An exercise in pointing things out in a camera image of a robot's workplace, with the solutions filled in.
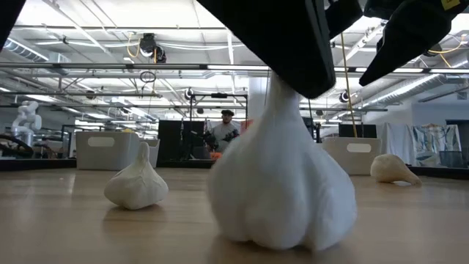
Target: orange object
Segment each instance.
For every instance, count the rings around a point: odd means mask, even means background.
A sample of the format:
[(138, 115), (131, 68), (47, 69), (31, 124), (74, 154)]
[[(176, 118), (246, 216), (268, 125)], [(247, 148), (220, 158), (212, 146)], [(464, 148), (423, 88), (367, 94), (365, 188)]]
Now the orange object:
[(247, 122), (241, 121), (241, 134), (243, 134), (248, 129), (252, 122), (254, 122), (254, 120), (248, 120)]
[(210, 153), (210, 158), (214, 161), (218, 160), (221, 158), (221, 153)]

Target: yellow cable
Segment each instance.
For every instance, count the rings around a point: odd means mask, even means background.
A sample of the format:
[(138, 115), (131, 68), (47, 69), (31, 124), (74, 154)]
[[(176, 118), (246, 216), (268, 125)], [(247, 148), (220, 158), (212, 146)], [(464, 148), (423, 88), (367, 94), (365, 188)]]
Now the yellow cable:
[(441, 57), (441, 59), (443, 59), (443, 61), (446, 63), (446, 66), (452, 67), (442, 54), (440, 54), (440, 57)]
[[(129, 41), (128, 41), (128, 44), (130, 44), (130, 39), (132, 38), (132, 34), (129, 34)], [(133, 55), (131, 52), (130, 52), (130, 46), (128, 45), (127, 46), (127, 53), (129, 53), (129, 56), (133, 57), (133, 58), (136, 58), (138, 55), (139, 55), (139, 52), (140, 52), (140, 41), (141, 41), (141, 38), (139, 38), (139, 44), (137, 45), (137, 54)]]
[(458, 45), (456, 48), (452, 48), (452, 49), (447, 50), (447, 51), (432, 51), (432, 50), (429, 50), (429, 51), (432, 52), (432, 53), (436, 53), (436, 54), (447, 54), (447, 53), (456, 51), (456, 50), (458, 50), (459, 48), (461, 48), (462, 42), (464, 41), (464, 37), (465, 37), (465, 36), (461, 36), (461, 41), (459, 42), (459, 45)]
[(355, 118), (353, 116), (353, 108), (352, 108), (352, 98), (350, 97), (350, 84), (349, 84), (349, 74), (347, 72), (347, 57), (345, 56), (344, 33), (340, 34), (340, 38), (342, 41), (342, 56), (344, 56), (345, 82), (347, 83), (347, 96), (349, 98), (349, 110), (350, 110), (350, 114), (352, 115), (353, 134), (355, 135), (355, 138), (357, 138), (358, 137), (357, 127), (355, 126)]

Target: white humanoid robot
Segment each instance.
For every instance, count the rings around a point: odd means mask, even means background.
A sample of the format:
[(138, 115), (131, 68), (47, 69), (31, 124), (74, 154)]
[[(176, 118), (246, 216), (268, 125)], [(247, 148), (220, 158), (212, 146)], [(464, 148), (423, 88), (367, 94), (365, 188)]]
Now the white humanoid robot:
[(32, 147), (33, 135), (42, 127), (42, 118), (36, 114), (39, 104), (36, 101), (24, 101), (18, 107), (18, 116), (12, 124), (13, 136)]

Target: plush garlic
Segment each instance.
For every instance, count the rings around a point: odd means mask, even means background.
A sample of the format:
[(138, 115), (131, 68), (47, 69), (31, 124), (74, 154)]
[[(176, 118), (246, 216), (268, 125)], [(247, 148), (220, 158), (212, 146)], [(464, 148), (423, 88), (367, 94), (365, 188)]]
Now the plush garlic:
[(149, 146), (141, 142), (133, 164), (117, 173), (104, 188), (109, 201), (137, 210), (163, 200), (168, 194), (166, 182), (149, 163)]
[(221, 232), (271, 249), (326, 249), (357, 217), (349, 175), (317, 146), (299, 94), (276, 74), (264, 114), (210, 171), (208, 196)]
[(404, 161), (392, 154), (383, 154), (374, 158), (370, 174), (378, 183), (392, 183), (402, 180), (412, 185), (422, 184), (417, 175), (407, 168)]

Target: black cable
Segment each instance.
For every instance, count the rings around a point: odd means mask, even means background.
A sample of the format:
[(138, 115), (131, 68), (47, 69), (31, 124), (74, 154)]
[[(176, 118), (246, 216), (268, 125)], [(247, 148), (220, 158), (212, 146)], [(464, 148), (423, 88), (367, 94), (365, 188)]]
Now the black cable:
[(313, 132), (313, 126), (314, 126), (314, 123), (313, 123), (313, 111), (311, 110), (311, 101), (308, 99), (308, 105), (309, 105), (309, 118), (310, 119), (310, 127), (309, 127), (309, 130), (311, 131), (311, 136), (313, 137), (314, 139), (314, 132)]
[(269, 75), (270, 75), (270, 70), (267, 70), (267, 81), (265, 82), (264, 106), (267, 103), (267, 88), (269, 88)]

